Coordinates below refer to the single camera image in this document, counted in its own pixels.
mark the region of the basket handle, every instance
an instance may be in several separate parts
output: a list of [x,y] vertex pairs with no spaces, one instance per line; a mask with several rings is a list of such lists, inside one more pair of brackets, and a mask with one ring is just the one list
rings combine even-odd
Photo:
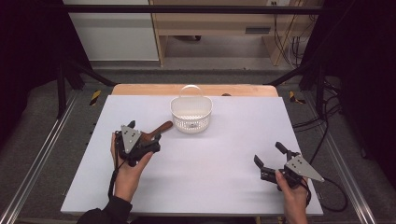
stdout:
[[181,97],[181,93],[182,93],[184,90],[188,89],[188,88],[195,88],[195,89],[197,89],[197,90],[200,91],[201,96],[204,95],[203,91],[202,91],[201,88],[199,88],[198,86],[195,86],[195,85],[186,85],[185,87],[181,88],[180,92],[178,93],[178,96]]

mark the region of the gray floor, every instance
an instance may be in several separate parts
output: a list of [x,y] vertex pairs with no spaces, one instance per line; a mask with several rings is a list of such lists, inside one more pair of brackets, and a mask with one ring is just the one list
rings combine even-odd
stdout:
[[[240,50],[247,46],[256,46],[252,50]],[[98,66],[101,75],[122,83],[249,83],[262,84],[286,74],[291,68],[286,64],[279,67],[271,63],[265,53],[265,47],[259,38],[241,39],[237,37],[206,37],[201,42],[191,37],[176,36],[169,41],[164,67],[141,63],[141,66],[120,67]],[[75,221],[77,218],[60,213],[65,191],[71,184],[84,154],[86,144],[90,141],[90,132],[100,116],[106,95],[111,88],[97,83],[89,77],[83,91],[69,91],[69,96],[77,96],[76,104],[70,113],[61,134],[51,149],[40,170],[35,185],[27,192],[27,198],[21,205],[19,219],[33,218],[36,223],[57,220],[50,223]],[[337,84],[337,79],[329,79]],[[312,119],[315,114],[309,104],[297,104],[290,101],[290,91],[297,99],[309,101],[311,91],[299,91],[296,77],[277,87],[283,97],[290,115],[291,123]],[[96,105],[89,105],[96,90],[102,93]],[[50,82],[34,89],[29,96],[29,105],[23,112],[21,121],[0,151],[0,211],[4,212],[18,190],[35,156],[43,146],[51,127],[56,122],[57,95],[56,83]],[[356,180],[359,190],[367,202],[376,223],[396,223],[396,192],[382,175],[375,161],[361,157],[359,144],[350,131],[347,120],[337,113],[330,118],[330,137],[340,150],[347,167]],[[309,131],[297,132],[296,137],[306,158],[310,158],[322,136],[319,127]],[[334,165],[331,156],[332,146],[324,144],[313,165],[318,171],[343,185],[343,179]],[[331,184],[315,184],[321,195],[321,202],[338,208],[342,205],[342,195]],[[357,215],[358,204],[349,201],[348,208],[342,213],[324,210],[323,217],[311,217],[311,223],[361,223]],[[276,217],[263,217],[262,223],[277,223]]]

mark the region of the black strap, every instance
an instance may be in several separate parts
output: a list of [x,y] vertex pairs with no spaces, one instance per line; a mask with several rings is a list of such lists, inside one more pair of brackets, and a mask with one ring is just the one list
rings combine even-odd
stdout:
[[117,175],[119,174],[119,169],[120,169],[120,167],[119,167],[119,151],[115,149],[114,171],[113,171],[113,175],[111,176],[111,179],[110,179],[110,185],[108,186],[108,192],[107,192],[108,199],[110,199],[113,196],[114,183],[116,182]]

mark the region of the black sleeve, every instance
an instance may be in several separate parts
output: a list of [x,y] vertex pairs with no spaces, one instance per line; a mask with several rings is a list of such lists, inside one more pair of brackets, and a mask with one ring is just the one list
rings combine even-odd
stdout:
[[121,198],[111,197],[104,210],[92,209],[82,215],[77,224],[119,224],[127,223],[126,220],[132,205]]

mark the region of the black curtain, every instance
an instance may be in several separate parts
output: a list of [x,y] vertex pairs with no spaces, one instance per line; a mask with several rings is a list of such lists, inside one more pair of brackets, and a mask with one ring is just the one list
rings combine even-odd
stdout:
[[[68,13],[44,10],[43,4],[63,1],[0,1],[0,143],[21,117],[28,92],[55,80],[62,61],[91,68]],[[77,71],[68,74],[79,77]]]
[[[318,19],[305,61],[339,18]],[[355,1],[334,36],[322,66],[327,76],[340,77],[340,100],[364,156],[377,160],[396,188],[396,1]]]

